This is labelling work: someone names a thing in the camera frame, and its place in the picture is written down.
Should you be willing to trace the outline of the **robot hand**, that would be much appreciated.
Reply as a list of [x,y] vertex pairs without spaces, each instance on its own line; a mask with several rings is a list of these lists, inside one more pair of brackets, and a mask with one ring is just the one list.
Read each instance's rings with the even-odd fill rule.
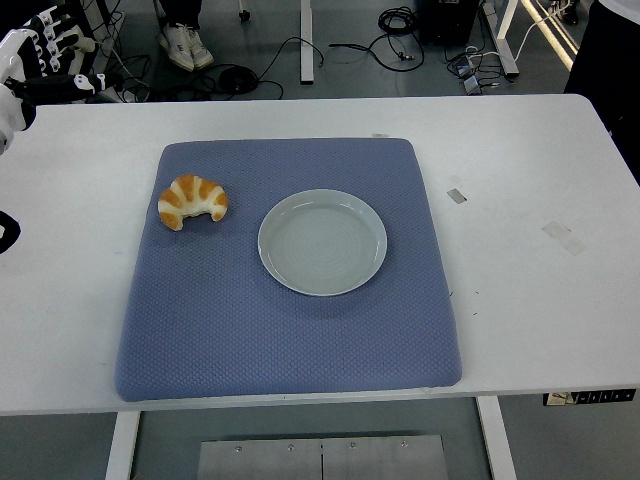
[[33,15],[1,41],[1,150],[28,129],[41,105],[85,100],[122,86],[118,73],[84,74],[72,65],[95,50],[69,1]]

